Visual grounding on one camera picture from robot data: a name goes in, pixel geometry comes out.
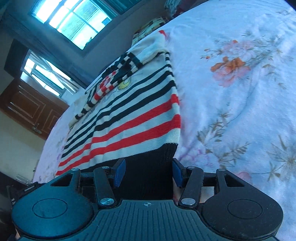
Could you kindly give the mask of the striped knit sweater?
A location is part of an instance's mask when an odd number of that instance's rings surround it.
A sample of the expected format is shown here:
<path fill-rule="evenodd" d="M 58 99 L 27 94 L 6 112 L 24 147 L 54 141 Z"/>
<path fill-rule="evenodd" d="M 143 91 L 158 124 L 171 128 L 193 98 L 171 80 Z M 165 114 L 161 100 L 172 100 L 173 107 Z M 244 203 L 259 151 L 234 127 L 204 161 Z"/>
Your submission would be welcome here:
<path fill-rule="evenodd" d="M 181 115 L 167 40 L 162 30 L 150 34 L 99 75 L 69 123 L 57 176 L 73 168 L 91 172 L 124 158 L 117 197 L 173 197 L 171 162 Z"/>

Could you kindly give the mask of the brown wooden door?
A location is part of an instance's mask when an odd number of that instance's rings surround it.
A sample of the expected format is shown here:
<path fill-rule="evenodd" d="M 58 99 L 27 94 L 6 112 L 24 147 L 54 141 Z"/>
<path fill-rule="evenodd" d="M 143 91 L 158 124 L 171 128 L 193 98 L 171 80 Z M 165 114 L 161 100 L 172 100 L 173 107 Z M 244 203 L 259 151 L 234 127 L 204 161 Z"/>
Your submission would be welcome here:
<path fill-rule="evenodd" d="M 1 111 L 43 140 L 68 107 L 53 93 L 38 92 L 20 79 L 14 79 L 1 94 Z"/>

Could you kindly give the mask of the floral white bed sheet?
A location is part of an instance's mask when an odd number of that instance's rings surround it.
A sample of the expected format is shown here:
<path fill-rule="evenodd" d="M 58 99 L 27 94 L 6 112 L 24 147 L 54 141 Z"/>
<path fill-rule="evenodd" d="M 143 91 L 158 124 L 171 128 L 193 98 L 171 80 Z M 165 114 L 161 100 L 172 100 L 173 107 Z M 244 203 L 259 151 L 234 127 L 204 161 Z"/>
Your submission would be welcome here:
<path fill-rule="evenodd" d="M 225 168 L 283 208 L 295 240 L 295 10 L 286 1 L 207 1 L 163 26 L 185 166 Z"/>

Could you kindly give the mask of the folded patterned blanket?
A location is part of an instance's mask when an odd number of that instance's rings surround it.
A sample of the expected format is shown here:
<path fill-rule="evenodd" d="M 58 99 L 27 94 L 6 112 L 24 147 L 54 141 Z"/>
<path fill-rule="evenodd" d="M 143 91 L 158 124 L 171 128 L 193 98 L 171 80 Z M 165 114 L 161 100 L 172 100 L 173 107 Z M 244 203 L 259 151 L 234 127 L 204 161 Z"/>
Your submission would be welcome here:
<path fill-rule="evenodd" d="M 162 16 L 150 20 L 133 34 L 132 46 L 168 22 L 169 19 Z"/>

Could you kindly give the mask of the window with frame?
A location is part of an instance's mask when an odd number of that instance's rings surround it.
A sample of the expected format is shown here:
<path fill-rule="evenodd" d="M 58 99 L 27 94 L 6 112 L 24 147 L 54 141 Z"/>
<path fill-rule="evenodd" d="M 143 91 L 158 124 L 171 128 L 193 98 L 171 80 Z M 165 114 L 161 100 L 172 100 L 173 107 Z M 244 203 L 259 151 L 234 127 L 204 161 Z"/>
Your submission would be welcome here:
<path fill-rule="evenodd" d="M 141 1 L 35 1 L 30 15 L 86 54 Z"/>

